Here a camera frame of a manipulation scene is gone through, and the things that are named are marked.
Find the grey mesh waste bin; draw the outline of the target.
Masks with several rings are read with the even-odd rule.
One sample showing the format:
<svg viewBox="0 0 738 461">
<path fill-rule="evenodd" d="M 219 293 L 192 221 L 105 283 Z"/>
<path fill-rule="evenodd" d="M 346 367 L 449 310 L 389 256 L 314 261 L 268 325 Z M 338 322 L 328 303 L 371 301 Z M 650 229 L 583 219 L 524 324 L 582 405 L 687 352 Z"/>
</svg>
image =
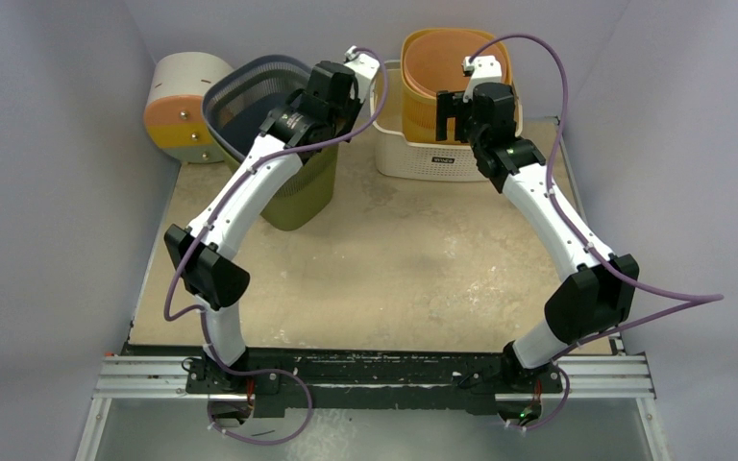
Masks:
<svg viewBox="0 0 738 461">
<path fill-rule="evenodd" d="M 271 109 L 308 82 L 311 67 L 285 55 L 249 61 L 206 92 L 201 111 L 223 161 L 234 170 L 244 159 Z"/>
</svg>

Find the olive green mesh bin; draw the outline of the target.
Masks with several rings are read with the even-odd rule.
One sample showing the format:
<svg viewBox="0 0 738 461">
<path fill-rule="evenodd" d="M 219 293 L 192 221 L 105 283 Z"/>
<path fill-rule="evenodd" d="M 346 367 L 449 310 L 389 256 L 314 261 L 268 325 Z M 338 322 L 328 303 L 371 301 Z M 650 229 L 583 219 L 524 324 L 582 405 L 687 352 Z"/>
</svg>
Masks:
<svg viewBox="0 0 738 461">
<path fill-rule="evenodd" d="M 316 154 L 274 194 L 260 216 L 281 231 L 305 225 L 332 200 L 337 161 L 337 146 Z"/>
</svg>

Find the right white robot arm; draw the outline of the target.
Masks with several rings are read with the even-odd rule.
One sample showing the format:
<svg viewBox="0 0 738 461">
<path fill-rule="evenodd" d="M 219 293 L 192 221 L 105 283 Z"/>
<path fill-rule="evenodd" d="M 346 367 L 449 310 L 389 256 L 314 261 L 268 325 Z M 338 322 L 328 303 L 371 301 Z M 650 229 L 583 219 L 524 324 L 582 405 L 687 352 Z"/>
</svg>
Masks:
<svg viewBox="0 0 738 461">
<path fill-rule="evenodd" d="M 568 347 L 627 319 L 639 266 L 632 255 L 615 255 L 576 214 L 550 163 L 516 133 L 515 103 L 511 86 L 499 83 L 477 85 L 471 95 L 440 91 L 435 136 L 446 139 L 455 122 L 455 140 L 470 145 L 478 170 L 528 220 L 561 280 L 543 320 L 504 347 L 503 382 L 523 391 Z"/>
</svg>

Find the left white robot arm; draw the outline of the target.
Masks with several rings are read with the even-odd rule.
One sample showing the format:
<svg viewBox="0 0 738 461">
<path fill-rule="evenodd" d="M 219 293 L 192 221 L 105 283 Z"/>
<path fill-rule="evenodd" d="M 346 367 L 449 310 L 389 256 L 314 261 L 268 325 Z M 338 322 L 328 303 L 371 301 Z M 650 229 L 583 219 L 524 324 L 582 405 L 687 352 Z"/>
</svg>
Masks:
<svg viewBox="0 0 738 461">
<path fill-rule="evenodd" d="M 203 349 L 215 363 L 210 379 L 223 392 L 242 389 L 250 374 L 239 302 L 251 280 L 234 259 L 274 195 L 326 148 L 361 133 L 355 125 L 386 66 L 360 49 L 346 61 L 321 61 L 306 85 L 271 109 L 251 149 L 218 195 L 189 224 L 172 225 L 166 249 L 175 265 L 163 307 L 167 321 L 196 311 Z"/>
</svg>

